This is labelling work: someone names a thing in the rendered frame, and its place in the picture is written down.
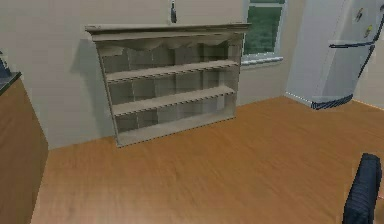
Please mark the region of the white framed window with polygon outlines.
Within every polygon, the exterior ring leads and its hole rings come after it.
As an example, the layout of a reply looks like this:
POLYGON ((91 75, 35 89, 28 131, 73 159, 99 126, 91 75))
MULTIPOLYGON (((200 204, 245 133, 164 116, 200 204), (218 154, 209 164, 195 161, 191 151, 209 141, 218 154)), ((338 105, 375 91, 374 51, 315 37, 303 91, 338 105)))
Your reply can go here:
POLYGON ((250 24, 244 36, 243 66, 280 62, 281 32, 287 0, 243 0, 244 21, 250 24))

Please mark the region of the brown wooden kitchen counter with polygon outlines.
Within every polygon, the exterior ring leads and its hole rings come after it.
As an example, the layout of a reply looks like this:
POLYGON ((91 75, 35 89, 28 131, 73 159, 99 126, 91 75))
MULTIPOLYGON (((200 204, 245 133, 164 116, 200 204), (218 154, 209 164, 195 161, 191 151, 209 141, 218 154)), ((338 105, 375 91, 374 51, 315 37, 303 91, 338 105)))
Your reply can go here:
POLYGON ((22 82, 0 79, 0 224, 30 224, 48 143, 22 82))

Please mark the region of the dark blue object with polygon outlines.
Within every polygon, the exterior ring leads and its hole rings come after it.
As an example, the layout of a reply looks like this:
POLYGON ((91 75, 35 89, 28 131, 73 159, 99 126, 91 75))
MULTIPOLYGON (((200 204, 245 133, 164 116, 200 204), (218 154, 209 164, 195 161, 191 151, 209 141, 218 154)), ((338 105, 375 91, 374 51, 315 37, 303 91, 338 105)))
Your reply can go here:
POLYGON ((4 54, 0 51, 0 78, 7 78, 11 76, 9 66, 4 58, 4 54))

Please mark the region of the beige wooden shelf unit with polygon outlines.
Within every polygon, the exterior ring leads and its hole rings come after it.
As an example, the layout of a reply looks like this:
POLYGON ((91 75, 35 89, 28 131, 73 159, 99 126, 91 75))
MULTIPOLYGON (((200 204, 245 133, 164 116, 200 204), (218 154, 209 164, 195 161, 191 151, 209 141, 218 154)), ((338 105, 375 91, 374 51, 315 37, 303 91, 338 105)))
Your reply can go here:
POLYGON ((235 117, 247 23, 87 25, 116 144, 235 117))

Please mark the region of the white fridge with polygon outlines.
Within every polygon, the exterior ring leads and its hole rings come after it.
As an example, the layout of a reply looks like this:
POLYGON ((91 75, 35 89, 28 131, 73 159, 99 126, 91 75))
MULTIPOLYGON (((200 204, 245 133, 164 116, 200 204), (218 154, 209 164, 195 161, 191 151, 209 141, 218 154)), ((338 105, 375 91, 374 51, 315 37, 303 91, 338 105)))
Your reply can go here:
POLYGON ((285 95, 314 110, 349 102, 383 28, 384 0, 307 0, 285 95))

